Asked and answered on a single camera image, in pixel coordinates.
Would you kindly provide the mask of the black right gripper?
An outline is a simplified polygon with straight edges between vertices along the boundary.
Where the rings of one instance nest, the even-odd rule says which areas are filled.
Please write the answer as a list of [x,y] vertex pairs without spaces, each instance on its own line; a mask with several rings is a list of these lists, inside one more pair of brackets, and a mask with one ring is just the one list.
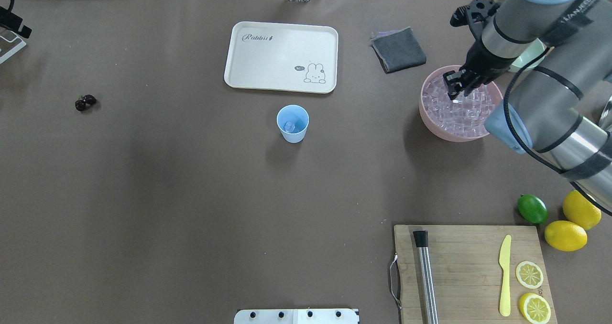
[[468,26],[474,43],[459,70],[442,74],[450,100],[489,84],[507,71],[514,60],[514,41],[501,32],[495,22],[499,7],[494,0],[472,0],[452,14],[450,25]]

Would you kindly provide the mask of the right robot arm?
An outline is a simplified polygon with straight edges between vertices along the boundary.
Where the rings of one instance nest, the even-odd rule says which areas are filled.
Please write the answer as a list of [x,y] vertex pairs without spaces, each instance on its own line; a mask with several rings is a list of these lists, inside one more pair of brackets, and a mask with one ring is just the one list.
[[611,132],[575,106],[611,81],[608,0],[472,0],[452,26],[468,26],[474,43],[457,71],[443,75],[450,99],[496,80],[536,40],[545,50],[531,71],[508,84],[486,130],[567,180],[603,213],[611,213]]

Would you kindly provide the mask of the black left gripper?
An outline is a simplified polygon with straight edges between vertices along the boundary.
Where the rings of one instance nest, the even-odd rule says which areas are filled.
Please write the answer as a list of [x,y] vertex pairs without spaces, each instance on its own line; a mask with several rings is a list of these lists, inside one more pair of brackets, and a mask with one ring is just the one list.
[[32,33],[31,28],[23,24],[21,17],[3,7],[0,7],[0,26],[25,39],[29,39]]

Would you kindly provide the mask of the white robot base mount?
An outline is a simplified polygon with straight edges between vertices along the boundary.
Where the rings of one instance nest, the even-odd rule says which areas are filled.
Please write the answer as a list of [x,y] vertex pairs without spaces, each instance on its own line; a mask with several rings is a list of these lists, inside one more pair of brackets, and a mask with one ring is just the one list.
[[243,309],[234,324],[360,324],[358,309]]

